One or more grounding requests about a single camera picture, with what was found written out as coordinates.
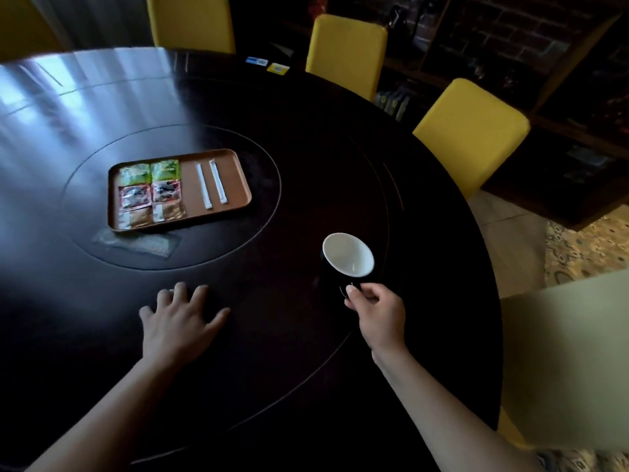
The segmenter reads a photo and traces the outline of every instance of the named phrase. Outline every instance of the curtain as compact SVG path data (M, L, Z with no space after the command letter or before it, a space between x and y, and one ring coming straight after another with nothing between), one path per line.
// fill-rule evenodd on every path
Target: curtain
M67 50L153 46L146 0L31 0Z

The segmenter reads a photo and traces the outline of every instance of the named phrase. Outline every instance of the black mug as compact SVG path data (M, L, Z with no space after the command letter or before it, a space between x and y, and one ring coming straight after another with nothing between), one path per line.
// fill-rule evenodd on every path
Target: black mug
M321 246L321 287L332 298L347 298L345 287L371 280L373 253L360 238L332 233Z

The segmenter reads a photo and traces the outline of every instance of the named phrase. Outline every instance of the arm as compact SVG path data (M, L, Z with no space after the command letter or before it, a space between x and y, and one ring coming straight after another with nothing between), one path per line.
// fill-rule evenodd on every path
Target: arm
M386 286L347 287L345 305L442 472L539 472L530 456L491 430L411 356L404 343L402 299Z
M225 308L211 323L203 320L207 293L207 286L199 286L188 302L185 283L177 283L174 290L157 294L155 313L148 306L142 308L142 359L28 472L126 468L142 425L177 371L209 346L227 319Z

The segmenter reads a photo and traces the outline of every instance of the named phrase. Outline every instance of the mug rim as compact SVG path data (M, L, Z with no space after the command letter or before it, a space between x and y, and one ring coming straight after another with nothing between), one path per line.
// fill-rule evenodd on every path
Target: mug rim
M328 258L328 254L325 252L325 242L327 242L330 237L334 237L336 235L343 235L345 237L352 237L354 240L357 240L359 244L362 244L363 246L365 246L365 248L367 249L367 252L369 252L369 257L371 258L371 269L367 273L362 274L362 275L351 274L351 273L348 273L346 271L338 269L336 267L336 265L334 263L332 263L332 261L330 261L330 259ZM362 277L365 277L365 276L369 275L373 271L373 269L375 267L375 259L373 258L373 252L371 251L371 248L369 248L369 246L365 242L363 242L360 238L356 237L355 235L351 235L350 233L337 231L335 233L329 234L326 238L323 239L323 243L321 244L321 251L323 252L323 256L325 257L325 260L327 261L327 263L332 268L334 268L337 272L339 272L339 273L341 273L341 274L343 274L345 276L350 276L352 278L362 278Z

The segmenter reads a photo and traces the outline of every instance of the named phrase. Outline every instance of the card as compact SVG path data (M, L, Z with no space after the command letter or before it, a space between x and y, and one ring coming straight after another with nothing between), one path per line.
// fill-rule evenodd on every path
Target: card
M258 66L266 66L269 64L269 60L263 60L262 58L254 58L253 56L249 56L246 60L246 63L258 65Z
M271 63L271 66L269 66L269 69L267 69L267 71L271 71L272 73L284 76L289 69L290 69L289 66L279 65L277 63Z

